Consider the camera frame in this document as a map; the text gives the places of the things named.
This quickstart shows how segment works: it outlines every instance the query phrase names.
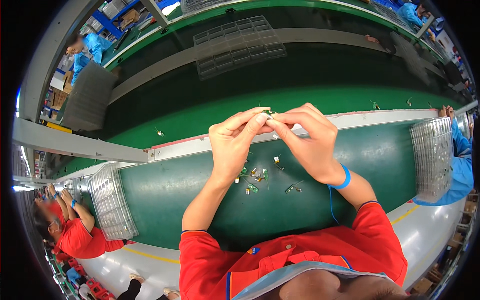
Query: shoe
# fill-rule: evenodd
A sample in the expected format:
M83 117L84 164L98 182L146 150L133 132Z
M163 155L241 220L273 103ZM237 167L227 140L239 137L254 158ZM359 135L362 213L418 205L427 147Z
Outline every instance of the shoe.
M130 273L130 274L128 274L128 277L129 277L130 279L140 278L140 279L142 279L143 281L145 281L145 278L143 278L143 277L141 277L140 275L135 274L135 273Z
M165 294L167 294L167 295L168 295L169 293L174 293L174 294L177 294L177 295L180 297L180 292L177 291L177 290L174 290L174 289L164 288L164 289L163 289L163 292L164 292Z

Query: blue wristband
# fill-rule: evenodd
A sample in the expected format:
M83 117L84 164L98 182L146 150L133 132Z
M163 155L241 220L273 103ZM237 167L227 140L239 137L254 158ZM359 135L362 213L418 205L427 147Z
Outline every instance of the blue wristband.
M342 184L340 184L340 185L330 185L330 184L327 184L329 187L334 188L334 189L336 189L336 190L340 190L340 189L343 189L343 188L347 187L347 186L350 184L350 179L351 179L351 177L350 177L350 171L349 171L349 170L347 169L347 167L345 167L344 165L342 165L342 167L343 167L343 170L345 171L345 175L346 175L345 181L344 181Z

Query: white floor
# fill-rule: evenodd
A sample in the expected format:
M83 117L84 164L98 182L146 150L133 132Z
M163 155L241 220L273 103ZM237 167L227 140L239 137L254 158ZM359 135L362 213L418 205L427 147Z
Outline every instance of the white floor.
M405 203L387 214L408 260L403 288L410 287L434 263L452 237L464 205L465 199L446 206ZM155 300L163 294L164 287L178 289L179 255L177 250L137 243L78 261L89 276L115 296L128 288L129 273L140 274L146 281L137 300Z

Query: blue shirt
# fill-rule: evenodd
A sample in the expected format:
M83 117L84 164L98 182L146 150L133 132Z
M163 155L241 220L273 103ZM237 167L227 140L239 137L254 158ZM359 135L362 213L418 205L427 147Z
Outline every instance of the blue shirt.
M436 203L418 201L413 202L419 205L441 206L452 204L463 199L473 189L472 171L472 142L462 135L456 119L452 122L452 137L456 147L457 157L452 161L452 184L450 189Z
M112 43L106 39L99 37L95 33L90 33L84 38L84 44L88 47L88 51L93 55L92 60L98 64L102 62L102 53L107 50ZM77 80L80 71L88 64L90 59L83 53L74 55L74 68L72 77L72 86Z
M404 5L402 5L402 7L398 9L396 13L398 13L405 20L421 28L423 26L423 22L419 18L416 9L417 9L417 6L415 4L405 3Z

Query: factory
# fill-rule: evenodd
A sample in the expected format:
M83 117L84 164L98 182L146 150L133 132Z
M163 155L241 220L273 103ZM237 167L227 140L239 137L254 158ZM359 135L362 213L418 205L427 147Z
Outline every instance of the factory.
M52 291L440 298L479 227L448 21L430 0L66 1L12 99Z

